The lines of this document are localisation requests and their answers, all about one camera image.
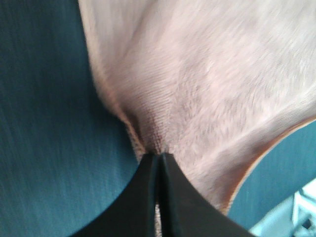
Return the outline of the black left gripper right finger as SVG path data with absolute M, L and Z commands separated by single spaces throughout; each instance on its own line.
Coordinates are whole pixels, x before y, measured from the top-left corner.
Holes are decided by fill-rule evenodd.
M 158 201 L 164 237 L 250 237 L 252 234 L 208 203 L 171 154 L 159 159 Z

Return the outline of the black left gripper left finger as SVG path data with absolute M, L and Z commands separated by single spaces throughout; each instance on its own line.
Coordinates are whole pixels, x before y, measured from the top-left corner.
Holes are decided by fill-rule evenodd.
M 75 237 L 154 237 L 158 157 L 143 156 L 118 198 Z

